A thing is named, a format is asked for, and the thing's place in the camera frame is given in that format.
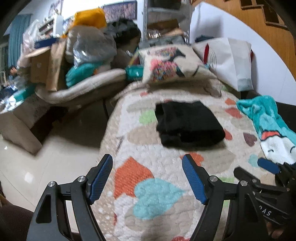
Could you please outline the teal towel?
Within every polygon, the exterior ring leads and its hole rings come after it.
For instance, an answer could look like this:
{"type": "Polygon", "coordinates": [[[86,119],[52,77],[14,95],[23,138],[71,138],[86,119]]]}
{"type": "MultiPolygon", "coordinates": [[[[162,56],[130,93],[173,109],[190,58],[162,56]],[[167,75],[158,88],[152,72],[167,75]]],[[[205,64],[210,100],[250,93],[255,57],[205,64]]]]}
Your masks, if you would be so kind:
{"type": "Polygon", "coordinates": [[[80,66],[73,66],[66,74],[67,88],[73,87],[82,80],[95,75],[96,70],[102,66],[103,62],[84,63],[80,66]]]}

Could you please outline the white tote bag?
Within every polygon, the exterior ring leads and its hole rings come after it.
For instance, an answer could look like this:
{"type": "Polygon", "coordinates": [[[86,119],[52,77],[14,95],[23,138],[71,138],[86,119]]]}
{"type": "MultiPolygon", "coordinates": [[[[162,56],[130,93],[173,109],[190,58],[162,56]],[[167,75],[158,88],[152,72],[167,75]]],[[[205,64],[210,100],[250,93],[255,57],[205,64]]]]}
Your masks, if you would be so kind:
{"type": "Polygon", "coordinates": [[[253,90],[251,44],[232,38],[213,38],[192,44],[192,48],[218,79],[237,92],[253,90]]]}

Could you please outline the patchwork heart quilt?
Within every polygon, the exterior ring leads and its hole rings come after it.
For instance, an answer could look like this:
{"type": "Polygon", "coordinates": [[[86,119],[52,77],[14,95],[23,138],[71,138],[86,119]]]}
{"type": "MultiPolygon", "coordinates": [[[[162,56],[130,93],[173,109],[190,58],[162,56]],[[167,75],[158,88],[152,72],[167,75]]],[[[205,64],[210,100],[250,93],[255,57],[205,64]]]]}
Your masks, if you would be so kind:
{"type": "Polygon", "coordinates": [[[222,181],[236,183],[233,171],[241,166],[262,183],[274,184],[274,176],[256,163],[263,157],[260,140],[236,101],[217,79],[134,82],[113,98],[99,152],[112,156],[113,168],[92,206],[106,240],[189,240],[204,207],[183,172],[185,154],[222,181]],[[222,125],[225,139],[207,149],[164,147],[154,109],[166,101],[202,102],[222,125]]]}

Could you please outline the black pants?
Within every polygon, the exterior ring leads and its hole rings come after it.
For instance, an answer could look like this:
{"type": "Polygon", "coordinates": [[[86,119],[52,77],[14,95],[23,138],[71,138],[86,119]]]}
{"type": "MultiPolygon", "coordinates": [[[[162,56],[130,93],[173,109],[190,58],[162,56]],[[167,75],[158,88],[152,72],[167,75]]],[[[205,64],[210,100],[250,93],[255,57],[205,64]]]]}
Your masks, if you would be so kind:
{"type": "Polygon", "coordinates": [[[208,148],[226,134],[215,115],[202,102],[160,102],[156,104],[156,130],[165,147],[208,148]]]}

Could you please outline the blue curtain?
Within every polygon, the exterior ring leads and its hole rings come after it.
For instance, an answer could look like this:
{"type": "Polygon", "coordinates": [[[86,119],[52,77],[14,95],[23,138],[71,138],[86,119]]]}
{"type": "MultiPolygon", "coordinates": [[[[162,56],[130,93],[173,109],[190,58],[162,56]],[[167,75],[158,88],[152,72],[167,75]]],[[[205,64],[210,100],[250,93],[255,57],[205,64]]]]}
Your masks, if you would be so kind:
{"type": "Polygon", "coordinates": [[[23,33],[29,27],[31,14],[17,15],[11,23],[9,45],[8,45],[8,66],[16,66],[21,54],[23,33]]]}

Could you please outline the teal unicorn blanket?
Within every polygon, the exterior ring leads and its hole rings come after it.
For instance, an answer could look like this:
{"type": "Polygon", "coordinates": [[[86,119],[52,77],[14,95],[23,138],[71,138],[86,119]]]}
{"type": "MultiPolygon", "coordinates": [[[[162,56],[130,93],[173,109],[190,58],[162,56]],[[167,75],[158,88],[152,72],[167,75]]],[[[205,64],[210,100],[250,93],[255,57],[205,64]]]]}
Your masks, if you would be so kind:
{"type": "Polygon", "coordinates": [[[295,132],[278,114],[275,100],[268,95],[236,102],[237,108],[253,122],[261,149],[269,161],[295,164],[295,132]]]}

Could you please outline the embroidered cream pillow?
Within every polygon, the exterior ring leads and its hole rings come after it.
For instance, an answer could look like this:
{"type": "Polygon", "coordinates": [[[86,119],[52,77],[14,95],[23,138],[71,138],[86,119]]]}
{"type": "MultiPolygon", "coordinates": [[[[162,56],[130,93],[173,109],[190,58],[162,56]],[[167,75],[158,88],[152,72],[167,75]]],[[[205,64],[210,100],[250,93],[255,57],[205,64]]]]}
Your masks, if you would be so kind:
{"type": "Polygon", "coordinates": [[[150,47],[139,53],[144,61],[142,82],[145,84],[216,78],[188,45],[150,47]]]}

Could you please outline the brown cardboard box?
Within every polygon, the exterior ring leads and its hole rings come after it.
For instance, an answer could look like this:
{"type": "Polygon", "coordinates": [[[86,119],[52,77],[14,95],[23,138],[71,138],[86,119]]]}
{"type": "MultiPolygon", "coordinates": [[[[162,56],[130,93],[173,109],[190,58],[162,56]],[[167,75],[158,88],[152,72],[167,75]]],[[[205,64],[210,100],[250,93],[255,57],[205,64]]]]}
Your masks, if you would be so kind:
{"type": "Polygon", "coordinates": [[[36,49],[25,56],[30,61],[29,81],[43,84],[49,92],[66,88],[65,66],[66,40],[62,39],[48,47],[36,49]]]}

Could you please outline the metal shelf rack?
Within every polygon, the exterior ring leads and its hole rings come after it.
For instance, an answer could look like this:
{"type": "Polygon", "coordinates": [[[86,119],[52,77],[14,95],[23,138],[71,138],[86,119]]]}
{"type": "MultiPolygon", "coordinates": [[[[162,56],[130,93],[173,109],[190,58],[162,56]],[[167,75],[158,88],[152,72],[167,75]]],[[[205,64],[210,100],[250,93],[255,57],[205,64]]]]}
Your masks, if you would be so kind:
{"type": "Polygon", "coordinates": [[[190,1],[144,1],[143,40],[180,35],[188,44],[193,11],[190,1]]]}

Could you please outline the wooden door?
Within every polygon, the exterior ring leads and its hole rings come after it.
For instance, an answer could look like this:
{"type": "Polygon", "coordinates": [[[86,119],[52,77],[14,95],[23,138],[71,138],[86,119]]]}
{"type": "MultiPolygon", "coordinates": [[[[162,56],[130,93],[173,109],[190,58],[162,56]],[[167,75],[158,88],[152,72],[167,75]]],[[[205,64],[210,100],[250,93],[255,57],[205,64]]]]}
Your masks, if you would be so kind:
{"type": "Polygon", "coordinates": [[[242,9],[240,1],[195,1],[191,38],[207,35],[251,44],[252,80],[280,83],[295,78],[295,41],[285,29],[267,25],[261,8],[242,9]]]}

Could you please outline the clear plastic bag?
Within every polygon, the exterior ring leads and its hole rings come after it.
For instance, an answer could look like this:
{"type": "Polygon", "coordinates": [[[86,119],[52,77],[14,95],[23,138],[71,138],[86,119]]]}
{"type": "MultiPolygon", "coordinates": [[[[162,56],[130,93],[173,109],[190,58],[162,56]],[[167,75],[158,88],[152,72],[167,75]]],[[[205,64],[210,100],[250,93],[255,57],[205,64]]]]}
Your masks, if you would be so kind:
{"type": "Polygon", "coordinates": [[[65,59],[76,67],[111,61],[116,54],[114,37],[96,27],[75,26],[68,32],[65,59]]]}

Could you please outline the yellow bag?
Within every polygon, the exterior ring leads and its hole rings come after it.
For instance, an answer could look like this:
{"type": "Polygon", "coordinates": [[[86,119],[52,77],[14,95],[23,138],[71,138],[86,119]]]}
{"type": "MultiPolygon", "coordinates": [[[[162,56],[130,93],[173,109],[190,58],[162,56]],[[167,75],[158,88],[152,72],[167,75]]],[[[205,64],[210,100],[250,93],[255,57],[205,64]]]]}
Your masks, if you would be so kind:
{"type": "Polygon", "coordinates": [[[107,26],[107,22],[104,10],[102,8],[95,8],[75,13],[72,24],[66,33],[61,36],[61,38],[66,38],[68,32],[76,26],[96,27],[98,29],[105,28],[107,26]]]}

